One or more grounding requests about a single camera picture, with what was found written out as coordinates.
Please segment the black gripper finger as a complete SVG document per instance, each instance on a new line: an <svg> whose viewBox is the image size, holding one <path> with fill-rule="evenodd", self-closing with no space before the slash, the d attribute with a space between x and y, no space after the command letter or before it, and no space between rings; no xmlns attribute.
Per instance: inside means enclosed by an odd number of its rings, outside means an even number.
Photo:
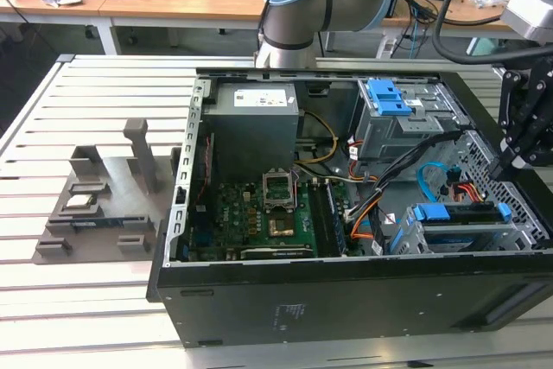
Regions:
<svg viewBox="0 0 553 369"><path fill-rule="evenodd" d="M510 125L503 139L503 152L513 167L521 169L525 164L533 167L552 165L552 125L532 135L519 125Z"/></svg>
<svg viewBox="0 0 553 369"><path fill-rule="evenodd" d="M518 141L521 129L515 122L517 110L514 104L516 95L521 91L526 81L527 77L518 72L506 71L503 75L498 124L504 132L504 138L500 142L501 152L489 166L491 178L505 178L506 172L512 168L512 163L520 152Z"/></svg>

